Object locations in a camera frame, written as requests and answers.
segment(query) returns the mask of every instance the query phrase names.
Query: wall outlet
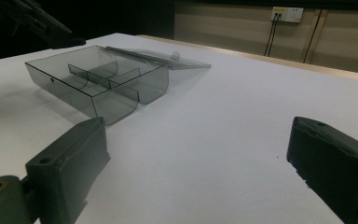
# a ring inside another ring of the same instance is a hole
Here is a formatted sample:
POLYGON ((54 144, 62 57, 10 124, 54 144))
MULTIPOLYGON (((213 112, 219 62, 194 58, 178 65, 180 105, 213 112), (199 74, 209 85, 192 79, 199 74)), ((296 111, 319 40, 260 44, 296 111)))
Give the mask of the wall outlet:
POLYGON ((286 10, 285 21, 300 22, 304 8, 302 7, 289 7, 286 10))
POLYGON ((276 20, 276 14, 280 14, 278 21, 284 21, 286 18, 286 11, 287 7, 273 7, 272 8, 272 14, 271 14, 271 20, 276 20))

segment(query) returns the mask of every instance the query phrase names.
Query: dark background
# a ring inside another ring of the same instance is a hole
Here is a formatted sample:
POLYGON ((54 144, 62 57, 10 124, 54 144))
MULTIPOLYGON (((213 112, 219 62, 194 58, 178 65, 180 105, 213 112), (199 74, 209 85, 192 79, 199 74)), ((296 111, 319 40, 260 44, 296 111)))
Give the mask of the dark background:
MULTIPOLYGON (((66 25, 74 37, 122 33, 173 38, 175 2, 238 4, 280 7, 316 7, 358 10, 358 0, 36 0, 52 17, 66 25)), ((13 36, 0 35, 0 58, 47 49, 48 45, 25 27, 13 36)))

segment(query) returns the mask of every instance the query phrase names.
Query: power cord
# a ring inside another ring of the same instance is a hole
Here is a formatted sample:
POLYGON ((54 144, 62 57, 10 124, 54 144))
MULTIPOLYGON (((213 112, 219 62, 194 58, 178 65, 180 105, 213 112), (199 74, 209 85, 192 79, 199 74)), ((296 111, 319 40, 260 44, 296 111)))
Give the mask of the power cord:
POLYGON ((277 23, 281 15, 282 14, 275 13, 274 20, 272 21, 271 24, 271 30, 269 31, 269 38, 266 45, 266 50, 264 51, 264 56, 266 56, 267 51, 268 51, 268 56, 271 53, 272 43, 274 42, 274 37, 275 37, 275 29, 277 28, 277 23))

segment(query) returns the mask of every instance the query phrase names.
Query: white tabletop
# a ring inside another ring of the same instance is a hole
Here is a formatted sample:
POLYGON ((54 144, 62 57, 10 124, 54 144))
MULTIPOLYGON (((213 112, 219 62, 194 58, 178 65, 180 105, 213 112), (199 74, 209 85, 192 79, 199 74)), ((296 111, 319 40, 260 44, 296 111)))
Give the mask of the white tabletop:
MULTIPOLYGON (((210 63, 170 71, 167 92, 106 128, 112 160, 77 223, 342 223, 286 161, 292 120, 317 119, 358 139, 358 79, 131 35, 88 45, 150 49, 210 63)), ((87 119, 0 60, 0 175, 87 119)))

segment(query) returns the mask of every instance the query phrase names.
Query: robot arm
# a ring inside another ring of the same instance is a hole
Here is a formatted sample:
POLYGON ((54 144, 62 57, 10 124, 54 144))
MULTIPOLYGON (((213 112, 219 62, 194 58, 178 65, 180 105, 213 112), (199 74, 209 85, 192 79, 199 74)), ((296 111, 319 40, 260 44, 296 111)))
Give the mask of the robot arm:
POLYGON ((52 18, 33 0, 0 0, 0 32, 16 33, 19 24, 48 42, 52 49, 84 45, 81 38, 72 38, 72 31, 52 18))

